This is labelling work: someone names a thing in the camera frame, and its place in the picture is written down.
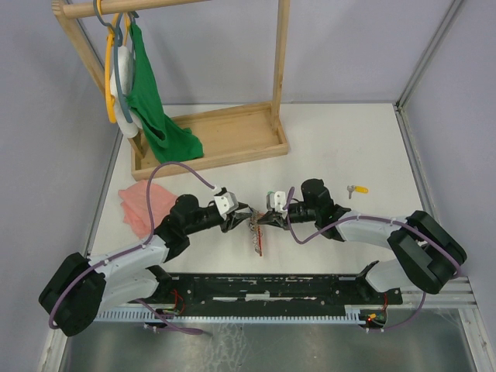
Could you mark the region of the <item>keyring bunch with coloured tags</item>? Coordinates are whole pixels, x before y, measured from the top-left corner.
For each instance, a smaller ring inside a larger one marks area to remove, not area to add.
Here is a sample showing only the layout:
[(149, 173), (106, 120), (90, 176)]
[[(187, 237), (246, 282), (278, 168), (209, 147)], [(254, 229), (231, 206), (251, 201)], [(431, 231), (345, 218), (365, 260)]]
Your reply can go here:
[(252, 236), (252, 244), (255, 253), (259, 256), (263, 256), (263, 232), (258, 224), (259, 217), (262, 215), (254, 208), (250, 208), (250, 219), (249, 219), (249, 229)]

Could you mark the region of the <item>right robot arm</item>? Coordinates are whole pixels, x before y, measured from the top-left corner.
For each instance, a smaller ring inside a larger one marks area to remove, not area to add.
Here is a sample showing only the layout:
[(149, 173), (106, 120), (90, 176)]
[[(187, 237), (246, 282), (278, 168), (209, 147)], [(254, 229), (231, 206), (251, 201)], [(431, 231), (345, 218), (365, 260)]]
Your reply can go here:
[(467, 260), (465, 249), (427, 212), (386, 218), (364, 215), (338, 205), (321, 179), (301, 185), (302, 199), (293, 191), (270, 192), (267, 212), (257, 221), (291, 232), (294, 225), (311, 222), (317, 234), (339, 242), (383, 247), (394, 259), (370, 264), (356, 287), (356, 296), (373, 303), (384, 292), (415, 286), (426, 294), (438, 294), (460, 273)]

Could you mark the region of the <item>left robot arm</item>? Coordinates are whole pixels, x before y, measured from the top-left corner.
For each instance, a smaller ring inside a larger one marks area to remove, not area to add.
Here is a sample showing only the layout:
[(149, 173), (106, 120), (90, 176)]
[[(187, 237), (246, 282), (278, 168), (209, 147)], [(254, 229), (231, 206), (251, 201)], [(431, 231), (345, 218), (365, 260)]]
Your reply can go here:
[(115, 306), (146, 298), (167, 300), (171, 283), (160, 265), (183, 253), (191, 234), (214, 227), (227, 233), (250, 216), (248, 204), (229, 191), (215, 195), (205, 207), (194, 195), (181, 195), (144, 241), (92, 258), (72, 253), (39, 296), (49, 327), (75, 336)]

